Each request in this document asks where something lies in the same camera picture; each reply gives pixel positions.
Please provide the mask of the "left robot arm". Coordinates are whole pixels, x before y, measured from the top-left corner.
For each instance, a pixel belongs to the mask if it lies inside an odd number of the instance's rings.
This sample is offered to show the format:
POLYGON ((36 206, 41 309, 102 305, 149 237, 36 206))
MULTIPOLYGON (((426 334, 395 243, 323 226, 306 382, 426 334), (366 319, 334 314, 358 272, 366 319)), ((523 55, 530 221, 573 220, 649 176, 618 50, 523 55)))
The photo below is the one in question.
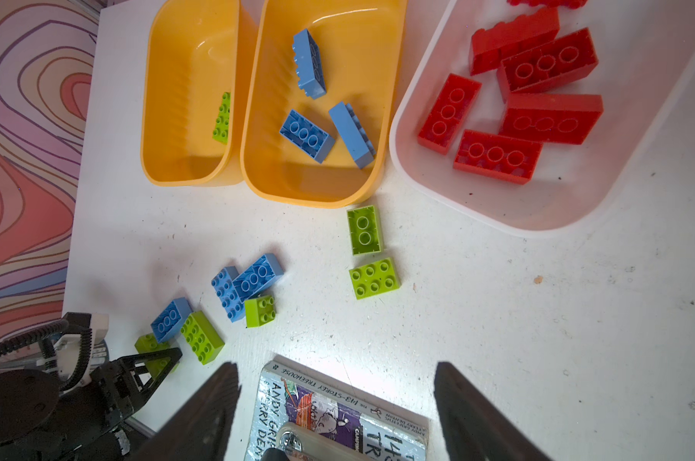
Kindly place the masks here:
POLYGON ((36 368, 0 372, 0 460, 128 460, 147 435, 128 424, 182 352, 142 337, 136 355, 92 364, 108 322, 61 319, 0 342, 0 358, 36 345, 36 368))

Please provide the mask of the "small green lego brick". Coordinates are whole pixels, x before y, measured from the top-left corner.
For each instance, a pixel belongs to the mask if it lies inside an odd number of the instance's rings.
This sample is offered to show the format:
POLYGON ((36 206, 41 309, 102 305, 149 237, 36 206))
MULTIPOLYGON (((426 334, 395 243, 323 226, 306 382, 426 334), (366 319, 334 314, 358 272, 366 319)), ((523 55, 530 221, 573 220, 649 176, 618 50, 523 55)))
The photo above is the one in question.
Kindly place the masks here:
POLYGON ((274 297, 265 295, 245 301, 245 322, 248 328, 262 327, 276 317, 274 297))

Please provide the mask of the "white plastic bin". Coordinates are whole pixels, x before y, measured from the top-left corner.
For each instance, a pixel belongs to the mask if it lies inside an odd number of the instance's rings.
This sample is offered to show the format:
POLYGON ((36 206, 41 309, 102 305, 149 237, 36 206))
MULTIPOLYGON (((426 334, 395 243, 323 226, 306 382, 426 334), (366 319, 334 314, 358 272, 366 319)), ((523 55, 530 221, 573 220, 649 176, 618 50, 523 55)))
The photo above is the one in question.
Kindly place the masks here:
POLYGON ((569 93, 598 94, 604 113, 581 145, 547 143, 528 184, 464 173, 454 155, 418 143, 446 77, 468 73, 471 36, 523 15, 504 1, 451 1, 393 118, 390 152, 419 191, 507 234, 551 237, 585 228, 622 186, 695 69, 695 1, 589 1, 562 9, 562 32, 591 32, 599 63, 569 93))

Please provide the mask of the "green square lego brick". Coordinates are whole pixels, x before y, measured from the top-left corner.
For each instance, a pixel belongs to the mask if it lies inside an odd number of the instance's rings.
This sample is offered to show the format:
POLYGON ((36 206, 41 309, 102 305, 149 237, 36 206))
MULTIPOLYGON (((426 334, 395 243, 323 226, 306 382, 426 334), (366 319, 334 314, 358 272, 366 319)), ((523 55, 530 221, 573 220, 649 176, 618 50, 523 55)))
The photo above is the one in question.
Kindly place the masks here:
POLYGON ((347 212, 353 255, 372 255, 384 251, 378 210, 374 206, 358 207, 347 212))

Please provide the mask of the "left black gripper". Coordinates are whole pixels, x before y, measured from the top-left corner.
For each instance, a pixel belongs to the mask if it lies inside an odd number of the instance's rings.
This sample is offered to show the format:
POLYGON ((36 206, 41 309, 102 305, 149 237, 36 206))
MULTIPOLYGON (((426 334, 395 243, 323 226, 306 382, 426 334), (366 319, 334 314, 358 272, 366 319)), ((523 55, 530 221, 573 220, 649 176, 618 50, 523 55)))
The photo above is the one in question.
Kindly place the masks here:
POLYGON ((118 426, 140 410, 176 368, 180 348, 127 355, 99 366, 92 374, 101 390, 106 426, 118 426))

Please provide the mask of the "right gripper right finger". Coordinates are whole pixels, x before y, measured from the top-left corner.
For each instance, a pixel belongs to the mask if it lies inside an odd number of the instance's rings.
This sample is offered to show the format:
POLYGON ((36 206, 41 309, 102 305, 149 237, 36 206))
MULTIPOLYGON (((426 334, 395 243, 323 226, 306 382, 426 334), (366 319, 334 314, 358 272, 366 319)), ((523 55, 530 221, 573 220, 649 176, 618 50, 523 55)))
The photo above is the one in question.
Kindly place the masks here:
POLYGON ((437 365, 434 386, 441 430, 451 460, 549 458, 451 363, 437 365))

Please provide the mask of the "left yellow plastic bin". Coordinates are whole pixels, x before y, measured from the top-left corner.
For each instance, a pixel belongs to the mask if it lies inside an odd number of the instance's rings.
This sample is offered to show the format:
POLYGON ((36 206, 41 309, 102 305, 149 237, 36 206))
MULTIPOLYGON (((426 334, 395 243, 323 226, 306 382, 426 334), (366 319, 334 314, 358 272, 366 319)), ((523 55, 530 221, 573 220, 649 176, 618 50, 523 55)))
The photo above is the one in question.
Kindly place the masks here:
POLYGON ((168 1, 149 33, 141 163, 156 186, 232 186, 258 27, 239 1, 168 1), (213 138, 231 94, 228 144, 213 138))

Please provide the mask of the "red lego brick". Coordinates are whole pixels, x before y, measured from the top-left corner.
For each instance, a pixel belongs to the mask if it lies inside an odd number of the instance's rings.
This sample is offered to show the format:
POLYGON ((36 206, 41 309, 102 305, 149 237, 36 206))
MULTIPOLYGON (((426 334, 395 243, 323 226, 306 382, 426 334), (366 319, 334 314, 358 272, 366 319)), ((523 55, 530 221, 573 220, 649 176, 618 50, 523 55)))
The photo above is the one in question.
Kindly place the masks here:
POLYGON ((497 69, 504 59, 552 41, 558 32, 557 8, 543 8, 510 22, 499 22, 491 29, 479 29, 471 38, 470 75, 497 69))
POLYGON ((512 184, 528 184, 542 148, 541 142, 465 130, 453 168, 512 184))
POLYGON ((598 63, 589 28, 545 42, 501 61, 497 79, 502 100, 513 93, 541 93, 579 81, 598 63))
POLYGON ((418 144, 446 155, 481 88, 480 82, 450 73, 418 132, 418 144))
POLYGON ((507 100, 499 134, 581 145, 603 113, 600 95, 513 93, 507 100))
POLYGON ((587 0, 507 0, 512 6, 527 5, 530 7, 560 8, 577 10, 587 4, 587 0))

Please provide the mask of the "right yellow plastic bin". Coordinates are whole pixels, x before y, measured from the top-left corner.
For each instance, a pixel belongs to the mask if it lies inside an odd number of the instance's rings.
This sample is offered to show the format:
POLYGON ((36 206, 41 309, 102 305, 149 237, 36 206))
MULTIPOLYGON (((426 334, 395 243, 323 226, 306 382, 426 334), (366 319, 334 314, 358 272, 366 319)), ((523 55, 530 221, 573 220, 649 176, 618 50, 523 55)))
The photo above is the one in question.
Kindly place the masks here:
POLYGON ((258 196, 303 207, 362 203, 380 185, 388 157, 393 99, 408 10, 406 1, 267 1, 257 37, 241 167, 258 196), (297 85, 294 37, 306 30, 320 49, 326 94, 312 99, 297 85), (328 111, 353 109, 375 156, 359 168, 328 111), (323 163, 281 134, 291 111, 335 141, 323 163))

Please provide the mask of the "long blue lego brick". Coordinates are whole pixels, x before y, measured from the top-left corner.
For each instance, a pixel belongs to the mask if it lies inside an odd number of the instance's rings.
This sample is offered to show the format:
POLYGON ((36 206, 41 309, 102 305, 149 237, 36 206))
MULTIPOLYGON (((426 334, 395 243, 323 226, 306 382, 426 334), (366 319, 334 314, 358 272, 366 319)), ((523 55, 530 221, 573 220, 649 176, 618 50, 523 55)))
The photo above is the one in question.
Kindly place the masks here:
POLYGON ((351 105, 338 103, 328 111, 340 138, 359 169, 369 166, 375 158, 375 149, 351 105))

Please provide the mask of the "yellow plastic bin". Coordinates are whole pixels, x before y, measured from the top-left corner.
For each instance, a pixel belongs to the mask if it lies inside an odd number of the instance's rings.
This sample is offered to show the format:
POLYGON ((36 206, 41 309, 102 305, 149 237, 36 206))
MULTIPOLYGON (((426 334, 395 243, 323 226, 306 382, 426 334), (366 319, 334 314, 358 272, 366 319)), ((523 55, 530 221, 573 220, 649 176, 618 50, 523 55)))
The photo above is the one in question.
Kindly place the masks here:
POLYGON ((232 186, 258 27, 239 1, 168 1, 149 33, 141 163, 156 186, 232 186), (228 144, 213 138, 231 94, 228 144))
POLYGON ((406 1, 267 1, 257 37, 241 167, 258 196, 303 207, 362 203, 380 185, 388 157, 393 99, 408 10, 406 1), (306 30, 320 49, 326 94, 312 99, 297 85, 294 37, 306 30), (359 168, 328 111, 353 109, 375 156, 359 168), (281 134, 291 111, 335 141, 323 163, 281 134))

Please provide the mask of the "paperback book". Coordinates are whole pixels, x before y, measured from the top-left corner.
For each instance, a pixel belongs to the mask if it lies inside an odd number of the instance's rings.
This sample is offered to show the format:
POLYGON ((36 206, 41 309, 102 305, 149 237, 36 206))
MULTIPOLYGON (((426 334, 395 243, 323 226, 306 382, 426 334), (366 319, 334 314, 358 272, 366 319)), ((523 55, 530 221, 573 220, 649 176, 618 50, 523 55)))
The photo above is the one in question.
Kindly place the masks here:
POLYGON ((274 359, 259 376, 245 459, 277 447, 278 432, 297 426, 370 460, 425 460, 427 420, 289 360, 274 359))

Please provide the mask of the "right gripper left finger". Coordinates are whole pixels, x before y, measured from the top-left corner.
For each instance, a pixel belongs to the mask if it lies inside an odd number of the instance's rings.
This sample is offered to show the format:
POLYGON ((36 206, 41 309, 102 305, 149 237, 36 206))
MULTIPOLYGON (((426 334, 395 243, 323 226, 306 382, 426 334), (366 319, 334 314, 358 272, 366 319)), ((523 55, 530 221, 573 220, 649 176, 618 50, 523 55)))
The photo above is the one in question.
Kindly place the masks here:
POLYGON ((132 458, 224 459, 240 394, 238 367, 226 362, 132 458))

